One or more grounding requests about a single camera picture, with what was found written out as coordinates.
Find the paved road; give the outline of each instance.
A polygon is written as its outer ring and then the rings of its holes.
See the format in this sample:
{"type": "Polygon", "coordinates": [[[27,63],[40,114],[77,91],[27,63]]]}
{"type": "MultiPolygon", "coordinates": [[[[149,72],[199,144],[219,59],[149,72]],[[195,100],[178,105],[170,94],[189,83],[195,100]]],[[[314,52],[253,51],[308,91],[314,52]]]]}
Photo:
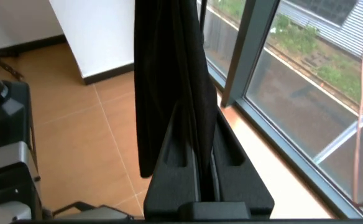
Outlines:
{"type": "MultiPolygon", "coordinates": [[[[250,84],[249,98],[313,158],[356,119],[281,61],[263,52],[250,84]]],[[[355,135],[320,166],[350,192],[355,135]]],[[[360,193],[363,196],[363,130],[360,193]]]]}

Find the sunlit floor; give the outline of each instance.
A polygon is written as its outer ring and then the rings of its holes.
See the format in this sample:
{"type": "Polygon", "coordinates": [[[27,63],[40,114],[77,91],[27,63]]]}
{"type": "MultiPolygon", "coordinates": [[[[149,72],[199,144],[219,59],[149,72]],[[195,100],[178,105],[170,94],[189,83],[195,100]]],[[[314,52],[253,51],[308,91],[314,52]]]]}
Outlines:
{"type": "MultiPolygon", "coordinates": [[[[86,86],[67,44],[5,61],[30,85],[43,204],[141,216],[150,180],[139,175],[133,73],[86,86]]],[[[1,69],[0,77],[11,79],[1,69]]],[[[223,113],[275,200],[272,218],[331,217],[252,126],[233,108],[223,113]]]]}

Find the cable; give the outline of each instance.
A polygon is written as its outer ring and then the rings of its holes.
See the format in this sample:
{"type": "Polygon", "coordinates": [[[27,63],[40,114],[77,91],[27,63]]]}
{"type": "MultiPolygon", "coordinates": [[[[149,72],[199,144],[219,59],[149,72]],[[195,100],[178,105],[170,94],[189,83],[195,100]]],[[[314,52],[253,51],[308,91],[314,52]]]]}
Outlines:
{"type": "Polygon", "coordinates": [[[356,137],[356,148],[354,150],[354,173],[352,183],[352,202],[357,207],[363,207],[363,202],[358,201],[358,181],[360,171],[360,145],[361,145],[361,118],[363,114],[363,51],[362,51],[362,62],[361,62],[361,98],[360,107],[357,118],[357,137],[356,137]]]}

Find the black fabric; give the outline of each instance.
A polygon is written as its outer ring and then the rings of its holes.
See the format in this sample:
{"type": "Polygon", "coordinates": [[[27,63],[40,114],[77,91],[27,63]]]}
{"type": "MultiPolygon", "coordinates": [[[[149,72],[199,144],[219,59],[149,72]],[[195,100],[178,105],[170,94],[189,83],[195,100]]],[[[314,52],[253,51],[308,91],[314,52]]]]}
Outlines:
{"type": "Polygon", "coordinates": [[[152,175],[177,101],[190,125],[186,141],[205,170],[218,111],[196,1],[136,0],[134,65],[140,175],[152,175]]]}

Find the baseboard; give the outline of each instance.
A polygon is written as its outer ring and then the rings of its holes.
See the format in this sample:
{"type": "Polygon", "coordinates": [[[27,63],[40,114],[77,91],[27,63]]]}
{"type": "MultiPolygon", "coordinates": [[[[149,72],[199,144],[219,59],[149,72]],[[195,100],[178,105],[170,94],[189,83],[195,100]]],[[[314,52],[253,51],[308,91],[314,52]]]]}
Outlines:
{"type": "Polygon", "coordinates": [[[128,65],[124,65],[119,68],[114,68],[105,72],[101,72],[99,74],[95,74],[89,77],[85,77],[83,78],[83,81],[85,85],[90,85],[132,71],[134,71],[134,63],[130,63],[128,65]]]}
{"type": "Polygon", "coordinates": [[[18,55],[30,50],[40,49],[42,47],[48,47],[55,44],[66,43],[67,39],[64,34],[54,37],[48,37],[40,40],[34,40],[31,42],[17,44],[10,47],[4,47],[0,49],[0,55],[18,55]]]}

